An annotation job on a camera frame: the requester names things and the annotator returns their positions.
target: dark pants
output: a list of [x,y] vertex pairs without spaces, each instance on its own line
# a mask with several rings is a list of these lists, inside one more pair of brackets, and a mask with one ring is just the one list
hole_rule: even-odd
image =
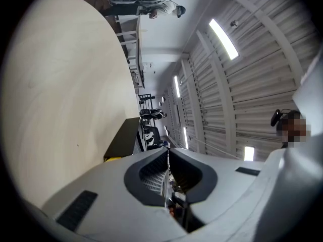
[[114,5],[106,10],[101,10],[103,16],[109,15],[137,15],[138,5]]

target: table surface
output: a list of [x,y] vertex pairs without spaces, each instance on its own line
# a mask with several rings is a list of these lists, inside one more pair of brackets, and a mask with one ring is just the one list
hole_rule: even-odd
[[128,64],[105,18],[83,0],[37,0],[4,64],[2,136],[22,196],[41,207],[103,162],[139,117]]

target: rectangular light panel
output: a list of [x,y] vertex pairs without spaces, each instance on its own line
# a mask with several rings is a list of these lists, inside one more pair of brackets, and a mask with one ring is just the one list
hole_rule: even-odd
[[175,80],[175,87],[176,87],[177,97],[179,98],[181,95],[180,95],[180,89],[178,88],[177,76],[174,77],[174,80]]
[[185,146],[186,146],[186,149],[188,149],[187,136],[186,136],[186,128],[183,127],[183,130],[184,130]]
[[253,161],[254,148],[246,146],[244,147],[244,160],[245,161]]
[[224,48],[226,49],[226,51],[229,55],[229,58],[231,60],[235,59],[239,54],[238,54],[236,48],[234,47],[234,45],[232,44],[231,40],[227,36],[227,34],[224,32],[224,30],[220,27],[220,25],[214,19],[212,19],[212,21],[210,22],[209,25],[211,26],[213,31],[216,33],[219,40],[222,42]]

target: table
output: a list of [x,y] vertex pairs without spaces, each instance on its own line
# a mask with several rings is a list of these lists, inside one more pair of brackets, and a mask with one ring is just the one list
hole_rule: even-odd
[[2,80],[8,165],[37,207],[102,163],[125,120],[139,124],[118,38],[83,0],[37,0],[12,41]]

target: dark baseball cap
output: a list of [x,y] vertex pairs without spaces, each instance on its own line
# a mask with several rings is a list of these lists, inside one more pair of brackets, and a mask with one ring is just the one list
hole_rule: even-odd
[[179,14],[177,14],[177,18],[180,18],[181,15],[185,14],[186,12],[186,9],[184,6],[178,6],[178,11],[179,11]]

